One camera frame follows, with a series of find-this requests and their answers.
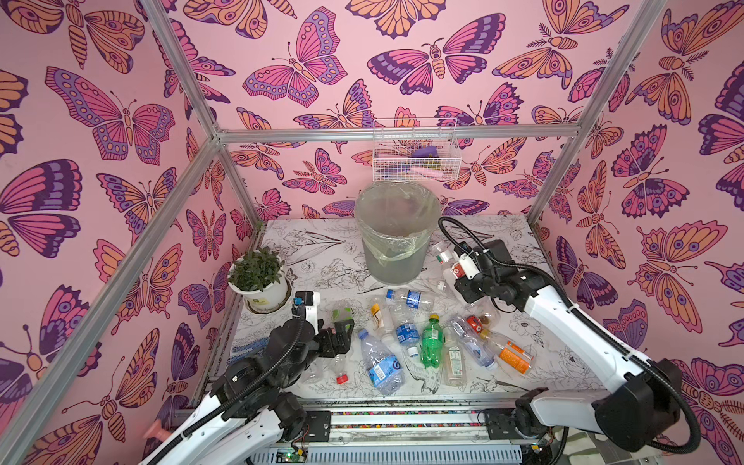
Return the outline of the clear bottle blue label large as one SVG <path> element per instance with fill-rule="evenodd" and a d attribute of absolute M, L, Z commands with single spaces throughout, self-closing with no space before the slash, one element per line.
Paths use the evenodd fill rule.
<path fill-rule="evenodd" d="M 390 396 L 405 384 L 402 365 L 389 347 L 366 329 L 358 334 L 365 371 L 373 387 Z"/>

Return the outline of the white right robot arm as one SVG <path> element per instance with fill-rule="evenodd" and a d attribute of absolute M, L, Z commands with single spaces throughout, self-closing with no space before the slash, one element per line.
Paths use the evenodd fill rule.
<path fill-rule="evenodd" d="M 600 433 L 624 451 L 651 447 L 687 455 L 701 443 L 701 427 L 681 395 L 682 373 L 655 362 L 588 317 L 545 271 L 512 261 L 505 244 L 455 244 L 465 274 L 455 288 L 465 300 L 497 298 L 539 322 L 590 368 L 598 391 L 533 389 L 515 403 L 522 435 L 564 426 Z"/>

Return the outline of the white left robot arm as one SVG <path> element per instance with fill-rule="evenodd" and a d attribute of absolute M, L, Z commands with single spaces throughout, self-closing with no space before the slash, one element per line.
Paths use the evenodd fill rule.
<path fill-rule="evenodd" d="M 313 429 L 287 391 L 317 358 L 346 355 L 355 322 L 329 329 L 293 318 L 271 331 L 263 352 L 228 367 L 187 420 L 143 464 L 243 464 L 277 442 Z"/>

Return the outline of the clear bottle white cap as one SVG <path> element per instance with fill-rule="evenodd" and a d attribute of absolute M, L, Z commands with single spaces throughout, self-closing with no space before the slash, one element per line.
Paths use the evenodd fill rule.
<path fill-rule="evenodd" d="M 443 346 L 444 383 L 451 387 L 464 387 L 467 382 L 466 365 L 457 337 L 449 327 L 444 329 Z"/>

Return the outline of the red label clear bottle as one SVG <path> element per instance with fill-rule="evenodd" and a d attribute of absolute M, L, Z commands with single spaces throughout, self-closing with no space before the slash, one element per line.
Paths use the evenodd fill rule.
<path fill-rule="evenodd" d="M 453 286 L 459 278 L 469 278 L 467 268 L 463 267 L 459 255 L 455 253 L 453 246 L 444 241 L 439 241 L 432 246 L 432 252 L 442 269 L 445 282 Z"/>

